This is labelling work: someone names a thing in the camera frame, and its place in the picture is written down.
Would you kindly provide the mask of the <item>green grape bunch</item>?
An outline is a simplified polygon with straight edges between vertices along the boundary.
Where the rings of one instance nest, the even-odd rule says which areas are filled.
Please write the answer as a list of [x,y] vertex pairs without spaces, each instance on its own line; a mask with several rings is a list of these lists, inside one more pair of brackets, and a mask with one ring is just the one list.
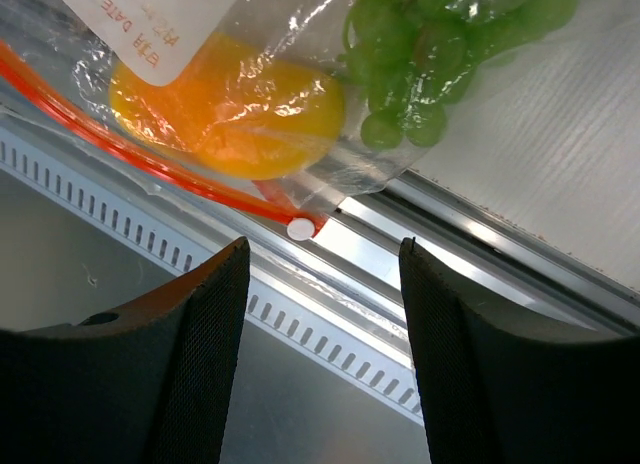
[[430,148],[483,62],[564,27],[579,0],[355,0],[342,32],[369,113],[362,142]]

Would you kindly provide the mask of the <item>yellow lemon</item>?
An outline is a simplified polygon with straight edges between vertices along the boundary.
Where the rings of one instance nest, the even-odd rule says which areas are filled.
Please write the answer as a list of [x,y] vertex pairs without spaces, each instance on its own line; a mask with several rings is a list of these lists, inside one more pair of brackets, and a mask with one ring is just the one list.
[[132,137],[238,179],[276,179],[315,164],[345,123],[335,78],[222,33],[166,86],[117,63],[108,96]]

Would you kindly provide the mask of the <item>clear zip bag orange zipper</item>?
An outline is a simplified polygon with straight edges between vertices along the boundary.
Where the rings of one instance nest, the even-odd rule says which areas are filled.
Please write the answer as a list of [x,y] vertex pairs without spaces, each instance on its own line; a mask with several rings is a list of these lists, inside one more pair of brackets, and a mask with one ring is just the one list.
[[1,0],[1,74],[196,195],[316,233],[444,138],[478,68],[580,0]]

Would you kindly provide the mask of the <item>red chili pepper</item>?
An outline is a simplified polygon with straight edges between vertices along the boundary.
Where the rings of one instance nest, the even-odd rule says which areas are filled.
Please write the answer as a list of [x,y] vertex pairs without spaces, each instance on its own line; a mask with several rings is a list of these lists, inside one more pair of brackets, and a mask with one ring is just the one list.
[[291,202],[288,194],[277,181],[254,180],[253,185],[269,203],[284,210],[297,211],[297,207]]

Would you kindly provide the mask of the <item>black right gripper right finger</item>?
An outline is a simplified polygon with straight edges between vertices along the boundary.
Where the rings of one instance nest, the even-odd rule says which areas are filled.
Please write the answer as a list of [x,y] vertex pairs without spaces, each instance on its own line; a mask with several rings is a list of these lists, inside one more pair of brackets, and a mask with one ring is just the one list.
[[639,339],[481,287],[412,239],[401,294],[435,463],[635,463]]

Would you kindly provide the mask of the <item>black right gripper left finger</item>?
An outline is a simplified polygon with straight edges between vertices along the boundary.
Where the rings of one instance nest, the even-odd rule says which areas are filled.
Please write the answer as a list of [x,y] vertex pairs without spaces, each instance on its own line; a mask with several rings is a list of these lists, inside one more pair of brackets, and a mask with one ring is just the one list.
[[1,334],[5,463],[216,463],[250,245],[77,325]]

